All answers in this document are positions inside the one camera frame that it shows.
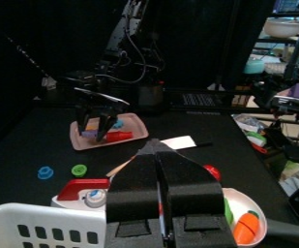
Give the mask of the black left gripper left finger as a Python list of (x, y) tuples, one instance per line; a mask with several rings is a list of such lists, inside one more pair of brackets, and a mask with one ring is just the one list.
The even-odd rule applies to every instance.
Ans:
[(163, 248), (153, 146), (148, 141), (107, 190), (105, 248)]

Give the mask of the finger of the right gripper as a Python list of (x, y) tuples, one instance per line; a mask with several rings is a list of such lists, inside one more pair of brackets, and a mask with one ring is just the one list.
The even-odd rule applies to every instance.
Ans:
[(75, 107), (75, 119), (77, 124), (77, 130), (84, 131), (87, 127), (87, 123), (91, 116), (91, 110), (81, 106)]
[(116, 116), (111, 114), (103, 114), (99, 118), (99, 129), (96, 135), (96, 141), (101, 141), (107, 131), (111, 129), (112, 125), (116, 122)]

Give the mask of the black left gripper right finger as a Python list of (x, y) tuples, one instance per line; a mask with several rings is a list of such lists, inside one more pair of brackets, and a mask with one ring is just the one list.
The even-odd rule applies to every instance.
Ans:
[(164, 224), (175, 248), (236, 248), (216, 178), (160, 141), (155, 161)]

